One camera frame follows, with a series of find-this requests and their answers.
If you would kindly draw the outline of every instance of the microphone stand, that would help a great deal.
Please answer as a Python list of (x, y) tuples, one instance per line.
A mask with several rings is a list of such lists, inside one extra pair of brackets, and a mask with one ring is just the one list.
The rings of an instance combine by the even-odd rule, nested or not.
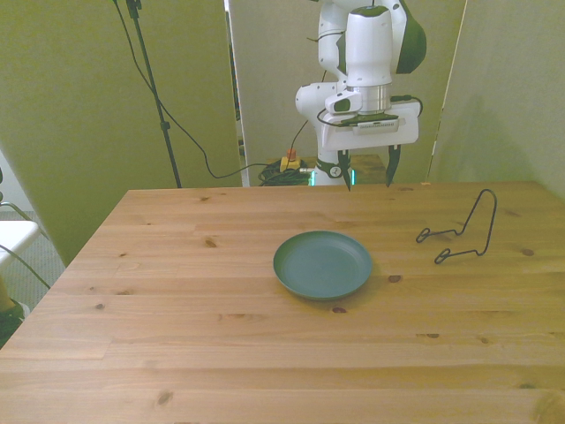
[(127, 3), (127, 8), (130, 12), (130, 17), (133, 19), (133, 24), (135, 25), (135, 30), (138, 33), (139, 45), (141, 46), (141, 52), (143, 53), (143, 58), (145, 59), (145, 67), (147, 68), (147, 76), (149, 77), (149, 82), (151, 84), (151, 91), (153, 91), (153, 96), (155, 98), (155, 104), (157, 106), (157, 112), (159, 112), (159, 119), (161, 120), (162, 135), (165, 138), (165, 143), (167, 144), (167, 150), (169, 151), (170, 164), (173, 168), (173, 173), (175, 174), (175, 180), (177, 181), (177, 188), (182, 188), (180, 177), (178, 176), (177, 163), (175, 161), (175, 156), (173, 154), (173, 147), (170, 144), (169, 129), (170, 123), (165, 121), (162, 114), (161, 101), (159, 100), (159, 95), (157, 94), (157, 86), (153, 78), (153, 73), (151, 72), (151, 65), (149, 64), (149, 57), (147, 56), (147, 50), (145, 48), (145, 43), (143, 42), (143, 35), (141, 34), (141, 28), (139, 27), (139, 14), (138, 9), (141, 9), (140, 0), (125, 0)]

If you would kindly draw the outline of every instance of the white chair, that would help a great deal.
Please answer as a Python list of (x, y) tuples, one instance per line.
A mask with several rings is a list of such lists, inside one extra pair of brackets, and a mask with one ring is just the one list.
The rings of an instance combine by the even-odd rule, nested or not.
[[(33, 221), (0, 221), (0, 246), (21, 255), (39, 237), (41, 230)], [(0, 272), (15, 257), (0, 247)]]
[[(0, 169), (0, 183), (4, 176)], [(10, 263), (17, 259), (28, 268), (43, 285), (49, 288), (49, 285), (43, 280), (27, 262), (20, 258), (21, 254), (39, 237), (40, 234), (49, 237), (40, 226), (32, 221), (20, 208), (8, 201), (2, 201), (4, 195), (0, 192), (0, 207), (7, 206), (12, 208), (18, 215), (24, 218), (24, 221), (0, 221), (0, 272), (2, 272)]]

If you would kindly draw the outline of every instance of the metal wire holder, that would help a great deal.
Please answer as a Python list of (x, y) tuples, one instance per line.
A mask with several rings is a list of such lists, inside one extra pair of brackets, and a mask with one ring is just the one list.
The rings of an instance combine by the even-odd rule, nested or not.
[(496, 216), (496, 208), (498, 207), (498, 200), (496, 198), (496, 194), (494, 194), (494, 192), (488, 188), (482, 190), (477, 197), (477, 200), (475, 201), (475, 204), (473, 205), (473, 209), (471, 209), (471, 212), (469, 214), (469, 216), (467, 217), (467, 221), (465, 221), (465, 224), (463, 225), (463, 228), (461, 229), (461, 231), (457, 231), (457, 230), (445, 230), (445, 231), (436, 231), (436, 232), (432, 232), (429, 228), (424, 228), (416, 237), (416, 242), (417, 243), (422, 243), (424, 240), (426, 240), (428, 237), (432, 237), (432, 236), (437, 236), (439, 234), (446, 234), (448, 232), (454, 232), (456, 236), (460, 236), (465, 232), (465, 229), (467, 228), (467, 224), (469, 223), (469, 221), (471, 220), (471, 217), (473, 216), (473, 213), (475, 212), (475, 209), (477, 208), (478, 203), (480, 202), (481, 197), (483, 196), (484, 193), (489, 192), (493, 198), (494, 198), (494, 207), (493, 207), (493, 216), (491, 217), (491, 224), (490, 227), (488, 229), (488, 236), (486, 237), (486, 245), (485, 245), (485, 249), (482, 252), (479, 252), (477, 249), (472, 249), (472, 250), (465, 250), (464, 252), (457, 252), (455, 254), (451, 253), (451, 249), (449, 249), (448, 247), (443, 249), (440, 254), (437, 255), (437, 257), (435, 258), (434, 262), (436, 264), (441, 264), (442, 262), (444, 262), (447, 258), (450, 258), (451, 256), (458, 256), (460, 254), (472, 254), (475, 253), (477, 254), (477, 256), (482, 256), (483, 254), (486, 253), (486, 250), (488, 249), (488, 245), (491, 241), (491, 235), (493, 234), (493, 225), (494, 225), (494, 217)]

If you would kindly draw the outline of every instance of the table surface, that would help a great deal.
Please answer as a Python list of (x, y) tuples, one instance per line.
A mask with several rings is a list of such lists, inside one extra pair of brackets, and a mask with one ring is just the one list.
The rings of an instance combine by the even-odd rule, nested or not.
[[(482, 188), (493, 201), (463, 236)], [(273, 271), (329, 230), (373, 258), (348, 298)], [(565, 422), (565, 205), (535, 183), (132, 191), (0, 351), (0, 422)]]

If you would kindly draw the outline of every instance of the cable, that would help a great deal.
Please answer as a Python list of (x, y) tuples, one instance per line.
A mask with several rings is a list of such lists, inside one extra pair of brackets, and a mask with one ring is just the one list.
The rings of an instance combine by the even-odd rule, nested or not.
[(409, 100), (416, 100), (418, 101), (418, 103), (420, 103), (420, 113), (418, 113), (418, 117), (422, 114), (422, 112), (424, 111), (424, 103), (418, 99), (416, 96), (414, 95), (393, 95), (392, 97), (390, 97), (390, 101), (391, 102), (408, 102)]
[[(130, 33), (129, 33), (129, 31), (127, 30), (127, 26), (126, 26), (125, 20), (124, 20), (124, 15), (122, 15), (122, 11), (120, 10), (119, 5), (117, 4), (117, 0), (113, 0), (113, 1), (114, 1), (114, 5), (116, 6), (116, 10), (117, 10), (117, 13), (118, 13), (118, 15), (119, 15), (119, 17), (120, 17), (120, 20), (122, 21), (122, 27), (124, 27), (124, 31), (125, 31), (125, 36), (126, 36), (126, 38), (127, 38), (127, 42), (128, 42), (128, 44), (130, 45), (130, 51), (131, 51), (131, 53), (132, 53), (132, 58), (133, 58), (133, 62), (135, 63), (135, 67), (137, 68), (137, 70), (138, 70), (138, 72), (139, 72), (139, 75), (141, 75), (141, 78), (145, 81), (145, 83), (146, 83), (147, 87), (149, 88), (149, 90), (151, 91), (151, 93), (153, 93), (153, 94), (155, 95), (155, 92), (154, 92), (153, 88), (151, 87), (151, 84), (149, 84), (149, 81), (147, 81), (147, 78), (146, 78), (145, 74), (143, 73), (143, 71), (142, 71), (141, 68), (139, 67), (138, 60), (137, 60), (137, 58), (135, 57), (135, 51), (133, 50), (132, 38), (130, 37)], [(252, 167), (252, 166), (268, 166), (268, 163), (252, 163), (251, 165), (247, 165), (247, 166), (245, 166), (244, 168), (241, 168), (241, 169), (239, 169), (239, 170), (236, 170), (236, 171), (234, 171), (234, 172), (231, 172), (230, 174), (221, 175), (221, 176), (215, 175), (215, 174), (212, 172), (212, 170), (210, 169), (210, 165), (209, 165), (209, 162), (208, 162), (208, 157), (207, 157), (206, 150), (204, 150), (204, 148), (198, 143), (198, 141), (196, 141), (196, 140), (194, 139), (194, 137), (192, 137), (191, 134), (189, 134), (188, 131), (186, 131), (186, 130), (184, 129), (184, 127), (181, 126), (181, 125), (177, 122), (177, 120), (169, 113), (169, 111), (167, 110), (167, 108), (165, 108), (165, 105), (162, 104), (161, 99), (160, 99), (158, 96), (157, 96), (156, 98), (157, 98), (157, 101), (159, 102), (159, 104), (161, 104), (162, 109), (165, 111), (165, 113), (167, 114), (167, 116), (170, 118), (170, 120), (173, 121), (173, 122), (175, 123), (175, 125), (176, 125), (183, 133), (185, 133), (185, 134), (192, 140), (192, 142), (196, 145), (196, 147), (202, 152), (202, 154), (204, 155), (204, 162), (206, 163), (207, 171), (208, 171), (208, 173), (209, 173), (213, 178), (221, 179), (221, 178), (231, 177), (232, 175), (235, 175), (235, 174), (241, 172), (242, 170), (246, 170), (247, 168), (250, 168), (250, 167)]]
[[(321, 76), (321, 82), (324, 82), (324, 80), (326, 79), (326, 74), (328, 73), (328, 71), (324, 71), (324, 74)], [(292, 144), (290, 144), (290, 150), (292, 150), (294, 148), (294, 142), (297, 140), (298, 135), (302, 132), (302, 130), (304, 130), (304, 127), (306, 126), (306, 124), (308, 124), (308, 120), (306, 120), (302, 126), (300, 127), (300, 129), (297, 132), (297, 135), (294, 136), (294, 139), (292, 140)], [(287, 170), (289, 168), (289, 164), (286, 164), (286, 168), (284, 170)]]
[(318, 37), (318, 39), (316, 39), (316, 40), (314, 40), (313, 38), (310, 38), (310, 37), (306, 37), (306, 39), (311, 41), (311, 42), (319, 42), (324, 37), (329, 37), (330, 35), (343, 35), (343, 34), (345, 34), (345, 31), (339, 31), (337, 33), (324, 34), (324, 35), (321, 35), (320, 37)]
[(320, 111), (320, 113), (316, 116), (316, 118), (318, 118), (318, 120), (319, 120), (322, 124), (326, 124), (326, 125), (329, 125), (329, 126), (337, 126), (338, 128), (342, 128), (343, 126), (345, 126), (345, 125), (342, 125), (342, 124), (333, 124), (333, 123), (331, 123), (331, 122), (324, 121), (320, 116), (321, 116), (322, 113), (327, 112), (327, 111), (328, 111), (328, 110), (324, 108), (324, 109), (322, 109), (322, 110)]
[(159, 101), (159, 95), (157, 94), (157, 86), (155, 84), (153, 78), (153, 72), (151, 70), (151, 64), (149, 62), (149, 55), (147, 54), (145, 42), (143, 41), (143, 33), (141, 33), (141, 26), (139, 25), (138, 9), (141, 9), (141, 1), (125, 0), (125, 2), (127, 4), (130, 17), (133, 19), (133, 25), (135, 26), (135, 31), (138, 35), (139, 46), (141, 47), (141, 54), (143, 55), (143, 59), (145, 61), (145, 67), (147, 69), (147, 76), (149, 78), (149, 83), (151, 84), (151, 88), (153, 89), (151, 92), (153, 93), (153, 100), (157, 108), (157, 113), (159, 114), (159, 126), (161, 127), (162, 136), (165, 141), (165, 146), (167, 147), (167, 153), (169, 154), (170, 165), (173, 170), (173, 175), (175, 176), (175, 182), (177, 183), (177, 188), (183, 188), (180, 175), (178, 174), (177, 159), (175, 158), (173, 145), (170, 141), (170, 135), (169, 135), (170, 124), (165, 120), (165, 116), (162, 113), (162, 107)]
[(49, 284), (47, 284), (47, 283), (45, 282), (45, 280), (44, 280), (43, 278), (41, 278), (40, 275), (37, 274), (37, 273), (35, 272), (35, 270), (34, 270), (32, 267), (30, 267), (29, 264), (28, 264), (26, 261), (24, 261), (23, 259), (21, 259), (21, 258), (20, 258), (17, 254), (15, 254), (12, 250), (10, 250), (8, 247), (2, 246), (2, 245), (0, 245), (0, 249), (5, 250), (10, 256), (13, 256), (13, 257), (16, 258), (18, 261), (20, 261), (21, 263), (23, 263), (23, 264), (26, 266), (26, 268), (29, 269), (30, 271), (32, 271), (32, 274), (34, 274), (34, 276), (36, 276), (37, 279), (38, 279), (39, 281), (41, 281), (41, 283), (42, 283), (45, 287), (47, 287), (47, 289), (50, 289), (50, 288), (51, 288), (51, 286), (50, 286)]
[[(306, 168), (305, 161), (300, 161), (300, 166)], [(310, 174), (300, 172), (300, 170), (285, 170), (280, 172), (281, 161), (270, 163), (259, 174), (260, 186), (298, 186), (307, 183)]]

